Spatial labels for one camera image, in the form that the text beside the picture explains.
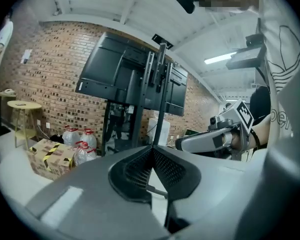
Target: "computer monitor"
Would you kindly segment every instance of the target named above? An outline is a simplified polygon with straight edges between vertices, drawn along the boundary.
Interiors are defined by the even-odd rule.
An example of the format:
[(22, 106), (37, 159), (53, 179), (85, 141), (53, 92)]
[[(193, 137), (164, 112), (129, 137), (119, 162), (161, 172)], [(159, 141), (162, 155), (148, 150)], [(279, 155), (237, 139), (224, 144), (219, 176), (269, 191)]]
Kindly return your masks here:
[[(105, 32), (89, 56), (75, 91), (137, 106), (149, 52), (153, 51), (128, 38)], [(159, 111), (163, 86), (151, 83), (156, 63), (157, 56), (152, 64), (144, 108)], [(172, 68), (165, 112), (184, 115), (187, 78), (187, 71), (180, 67)]]

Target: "brick wall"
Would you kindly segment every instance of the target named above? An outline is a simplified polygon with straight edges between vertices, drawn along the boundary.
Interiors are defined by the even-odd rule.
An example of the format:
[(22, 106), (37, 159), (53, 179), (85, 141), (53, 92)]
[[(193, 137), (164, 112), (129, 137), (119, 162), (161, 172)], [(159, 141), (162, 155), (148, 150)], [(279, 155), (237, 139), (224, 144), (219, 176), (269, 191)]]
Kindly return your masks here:
[[(75, 92), (80, 73), (98, 39), (104, 31), (125, 33), (84, 22), (39, 23), (24, 0), (12, 16), (13, 34), (0, 68), (0, 91), (12, 88), (17, 99), (42, 105), (35, 117), (41, 120), (49, 135), (62, 133), (65, 125), (83, 131), (94, 128), (101, 141), (106, 100)], [(128, 36), (144, 43), (135, 37)], [(32, 49), (26, 64), (20, 64), (26, 49)], [(219, 105), (208, 91), (189, 76), (183, 117), (166, 115), (171, 123), (170, 134), (183, 135), (186, 129), (204, 131), (208, 119), (218, 113)], [(4, 108), (5, 117), (13, 121), (11, 109)], [(140, 133), (147, 133), (153, 111), (145, 110)], [(51, 129), (45, 128), (45, 122)]]

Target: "black base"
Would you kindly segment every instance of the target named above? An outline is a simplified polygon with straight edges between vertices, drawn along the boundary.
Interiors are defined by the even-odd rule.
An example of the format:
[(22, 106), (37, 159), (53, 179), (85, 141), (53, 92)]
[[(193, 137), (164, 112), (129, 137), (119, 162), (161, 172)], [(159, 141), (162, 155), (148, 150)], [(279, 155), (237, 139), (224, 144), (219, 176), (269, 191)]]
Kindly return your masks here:
[(5, 134), (10, 133), (10, 132), (11, 131), (7, 127), (5, 127), (3, 125), (0, 127), (0, 136), (5, 135)]

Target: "black wristband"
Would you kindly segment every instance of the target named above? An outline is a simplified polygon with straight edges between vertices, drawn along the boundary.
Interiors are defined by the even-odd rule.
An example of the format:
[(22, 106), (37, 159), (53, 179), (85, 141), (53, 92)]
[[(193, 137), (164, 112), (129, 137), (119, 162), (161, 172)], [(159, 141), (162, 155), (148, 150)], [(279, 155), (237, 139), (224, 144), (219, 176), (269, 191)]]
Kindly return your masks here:
[(255, 144), (256, 144), (256, 149), (259, 150), (260, 149), (260, 140), (258, 138), (258, 135), (256, 134), (256, 132), (254, 130), (251, 129), (250, 133), (252, 134), (252, 136), (254, 137), (255, 140)]

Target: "ceiling light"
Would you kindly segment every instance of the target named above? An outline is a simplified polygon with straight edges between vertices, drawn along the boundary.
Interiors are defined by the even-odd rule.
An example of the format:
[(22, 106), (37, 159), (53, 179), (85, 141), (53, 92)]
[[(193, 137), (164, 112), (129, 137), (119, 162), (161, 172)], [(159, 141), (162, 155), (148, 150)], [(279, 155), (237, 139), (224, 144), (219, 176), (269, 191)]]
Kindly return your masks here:
[(204, 61), (205, 64), (211, 64), (211, 63), (215, 63), (215, 62), (221, 62), (221, 61), (224, 61), (224, 60), (230, 60), (231, 59), (231, 55), (234, 55), (236, 54), (237, 52), (231, 52), (231, 53), (228, 53), (228, 54), (225, 54), (225, 55), (221, 55), (221, 56), (218, 56), (218, 57), (214, 57), (214, 58), (209, 58), (209, 59), (206, 59)]
[(237, 99), (226, 99), (227, 102), (237, 102)]

